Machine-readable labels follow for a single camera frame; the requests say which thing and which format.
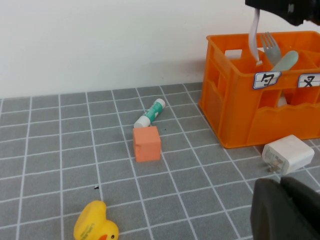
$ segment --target floor tile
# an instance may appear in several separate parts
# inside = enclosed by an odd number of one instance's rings
[[[28,140],[28,155],[59,151],[59,149],[60,138],[58,135],[29,138]]]
[[[129,157],[127,147],[124,142],[96,146],[95,150],[98,162],[126,159]]]
[[[24,198],[21,222],[30,222],[60,216],[60,193]]]
[[[234,209],[252,203],[253,194],[244,182],[231,183],[215,189],[225,209]]]
[[[311,140],[303,140],[303,142],[305,144],[307,144],[309,147],[313,147],[314,146],[313,143],[311,142]]]
[[[165,102],[165,105],[168,106],[168,103],[167,103],[166,99],[163,97],[163,95],[161,95],[161,96],[144,96],[141,98],[141,101],[142,101],[144,108],[147,110],[154,104],[154,102],[157,99],[162,99]]]
[[[320,145],[320,138],[315,138],[315,139],[312,139],[311,140],[313,143],[314,143],[314,145],[316,145],[316,146],[319,146]]]
[[[6,99],[2,104],[2,112],[15,112],[30,109],[30,98]]]
[[[234,163],[245,179],[261,178],[273,174],[269,172],[269,166],[263,161],[262,157],[235,161]]]
[[[74,228],[80,214],[65,216],[63,218],[63,235],[64,240],[75,240]]]
[[[151,240],[148,230],[130,232],[121,235],[121,240]]]
[[[190,149],[164,153],[164,157],[171,171],[199,165],[196,156]]]
[[[88,106],[86,104],[61,107],[61,119],[86,117],[88,115]]]
[[[85,104],[86,102],[87,102],[87,99],[86,99],[86,94],[84,92],[60,95],[61,106]]]
[[[152,228],[154,240],[194,240],[188,221],[167,224]]]
[[[113,101],[90,103],[89,108],[91,116],[116,113],[116,107]]]
[[[183,193],[181,194],[181,198],[189,217],[211,214],[223,210],[211,188]]]
[[[22,139],[27,136],[28,125],[6,126],[0,128],[0,141]]]
[[[99,189],[93,186],[73,189],[63,192],[63,213],[73,214],[82,212],[88,203],[101,200]]]
[[[188,91],[201,91],[203,82],[192,82],[184,84]]]
[[[320,183],[320,168],[309,169],[311,175]]]
[[[157,121],[169,120],[174,118],[175,116],[171,111],[170,107],[165,107],[153,122],[156,123]]]
[[[186,92],[173,94],[173,95],[167,95],[166,99],[168,100],[168,102],[171,106],[193,103],[191,101],[189,95]]]
[[[134,150],[134,141],[133,141],[133,140],[130,140],[130,141],[127,141],[126,143],[127,143],[127,145],[128,145],[129,155],[130,155],[132,158],[135,158],[136,155],[135,155],[135,150]]]
[[[0,116],[0,126],[27,124],[29,121],[29,112],[11,112],[2,113]]]
[[[172,110],[177,118],[200,116],[200,112],[194,104],[173,106]]]
[[[315,182],[315,180],[313,180],[313,178],[305,170],[289,173],[286,175],[286,177],[295,178],[315,191],[320,190],[320,186]]]
[[[0,201],[19,198],[21,190],[21,177],[0,180]]]
[[[151,226],[186,218],[177,195],[147,200],[144,205]]]
[[[152,126],[157,127],[160,136],[182,132],[181,127],[175,119],[153,122]]]
[[[0,176],[1,178],[8,178],[22,175],[23,167],[23,157],[0,160]]]
[[[94,130],[93,135],[96,145],[124,141],[121,127]]]
[[[138,97],[138,93],[135,88],[113,90],[113,95],[115,100],[133,99]]]
[[[61,220],[52,219],[29,223],[20,227],[20,237],[23,240],[58,240],[61,239]]]
[[[19,199],[0,202],[0,227],[17,224]]]
[[[251,207],[233,210],[228,213],[240,237],[244,238],[252,235],[250,223]]]
[[[48,121],[30,124],[29,137],[59,134],[59,121]]]
[[[221,145],[204,146],[194,151],[203,165],[230,161]]]
[[[310,164],[306,165],[306,168],[320,166],[320,151],[318,148],[313,148],[314,156]]]
[[[198,103],[201,99],[201,91],[193,91],[193,92],[189,92],[190,97],[192,98],[194,103]]]
[[[134,139],[134,126],[129,125],[129,126],[123,126],[123,132],[124,132],[124,137],[125,140],[133,140]]]
[[[161,137],[161,150],[163,152],[182,150],[189,148],[190,145],[187,142],[184,134],[176,134],[171,136]]]
[[[59,120],[59,108],[37,109],[31,111],[30,122],[46,122],[51,120]]]
[[[210,183],[204,171],[198,167],[172,173],[179,192],[209,187]]]
[[[159,86],[138,87],[137,90],[140,97],[162,95],[162,91]]]
[[[91,117],[92,129],[103,129],[119,126],[118,115],[102,115],[102,116],[92,116]]]
[[[101,183],[134,177],[130,160],[101,163],[99,171]]]
[[[103,184],[102,194],[103,200],[109,206],[140,200],[134,179]]]
[[[66,119],[61,121],[61,133],[72,133],[90,130],[90,121],[88,117]]]
[[[32,109],[59,107],[59,96],[34,96],[32,97]]]
[[[23,196],[60,191],[60,171],[27,175],[24,177]]]
[[[17,228],[14,227],[8,227],[4,229],[0,229],[0,236],[2,240],[12,240],[16,239],[16,231]]]
[[[164,94],[177,94],[186,91],[185,87],[182,84],[162,85],[161,88]]]
[[[276,181],[277,183],[280,182],[280,179],[276,176],[276,175],[272,175],[272,176],[268,176],[268,177],[264,177],[266,179],[272,179],[274,181]],[[250,181],[247,181],[249,186],[251,187],[252,190],[255,189],[255,183],[256,183],[256,179],[255,180],[250,180]]]
[[[63,189],[71,189],[98,183],[97,167],[82,166],[62,171]]]
[[[187,132],[186,137],[189,139],[192,147],[194,148],[219,143],[216,136],[209,129],[195,132]]]
[[[122,125],[133,125],[141,115],[144,114],[143,110],[120,112],[120,120]]]
[[[111,91],[91,91],[87,96],[89,103],[113,100]]]
[[[109,219],[117,224],[120,233],[147,226],[140,202],[110,207],[107,209],[107,215]]]
[[[115,101],[115,103],[119,113],[143,109],[139,98],[129,100],[117,100]]]
[[[237,159],[246,159],[251,157],[257,157],[259,154],[253,146],[249,147],[240,147],[240,148],[231,148],[226,150],[232,160]]]
[[[191,222],[198,239],[233,240],[237,238],[225,213],[196,218]]]
[[[194,116],[188,118],[180,118],[179,122],[185,132],[208,129],[206,121],[202,116]]]
[[[132,159],[135,174],[139,176],[145,176],[150,174],[159,174],[167,171],[166,164],[164,160],[158,161],[146,161],[146,162],[136,162],[136,159]]]
[[[204,169],[214,186],[243,180],[231,162],[205,166]]]
[[[92,135],[90,131],[62,135],[62,149],[86,147],[92,146],[92,144]]]
[[[40,155],[27,156],[25,173],[39,173],[60,169],[60,153],[44,153]]]
[[[143,199],[176,193],[169,173],[141,177],[138,182]]]
[[[0,159],[25,155],[26,140],[15,140],[0,143]]]
[[[62,167],[70,168],[96,162],[93,147],[77,148],[62,151]]]

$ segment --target orange sponge cube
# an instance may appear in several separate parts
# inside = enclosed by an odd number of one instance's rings
[[[160,160],[161,139],[157,127],[134,128],[133,149],[137,162]]]

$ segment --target white phone charger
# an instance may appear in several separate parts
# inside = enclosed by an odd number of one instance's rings
[[[266,144],[262,159],[269,164],[271,172],[286,175],[311,163],[314,155],[311,147],[295,135],[289,135]]]

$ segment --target metal fork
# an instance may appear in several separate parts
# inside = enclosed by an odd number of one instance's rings
[[[270,32],[261,34],[260,38],[263,45],[264,53],[266,54],[270,63],[275,66],[282,58],[281,51],[276,40],[270,34]]]

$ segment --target glue stick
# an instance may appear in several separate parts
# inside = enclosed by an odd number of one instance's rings
[[[158,98],[154,101],[152,106],[145,111],[145,113],[139,117],[139,119],[134,123],[134,128],[144,128],[150,126],[150,124],[155,120],[155,118],[162,112],[166,106],[165,101],[161,98]]]

